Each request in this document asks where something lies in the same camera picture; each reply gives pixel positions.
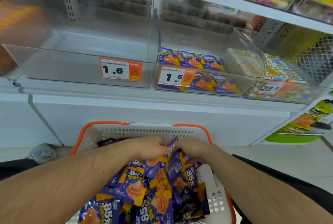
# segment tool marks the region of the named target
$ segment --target shopping basket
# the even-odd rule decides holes
[[[177,134],[180,134],[181,137],[194,136],[213,145],[208,130],[199,125],[95,121],[88,123],[81,129],[70,155],[97,148],[97,142],[107,138],[139,138],[156,135],[164,143],[168,143]],[[236,215],[231,197],[207,164],[198,168],[198,179],[199,182],[205,182],[206,184],[210,215],[206,215],[205,219],[197,223],[235,224]],[[78,217],[79,213],[73,216],[67,224],[76,224]]]

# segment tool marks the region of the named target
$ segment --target human arm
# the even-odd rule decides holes
[[[253,224],[333,223],[333,216],[293,187],[194,137],[176,149],[207,163]]]
[[[169,153],[159,137],[128,139],[0,182],[2,223],[64,224],[128,162]]]

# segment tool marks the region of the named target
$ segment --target white tile floor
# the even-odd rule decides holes
[[[222,149],[333,193],[333,152],[321,140],[304,146],[258,145]],[[30,150],[31,148],[0,148],[0,162],[22,159]],[[69,147],[57,148],[57,156],[67,156],[70,150]]]

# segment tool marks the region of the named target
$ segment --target sneaker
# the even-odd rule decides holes
[[[38,164],[49,163],[56,159],[56,151],[50,144],[43,143],[34,147],[26,159],[35,160]]]

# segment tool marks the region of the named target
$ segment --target forearm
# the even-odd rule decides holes
[[[211,146],[203,158],[253,224],[333,223],[333,216],[291,186]]]
[[[0,219],[3,223],[65,223],[131,158],[125,142],[119,142],[3,180]]]

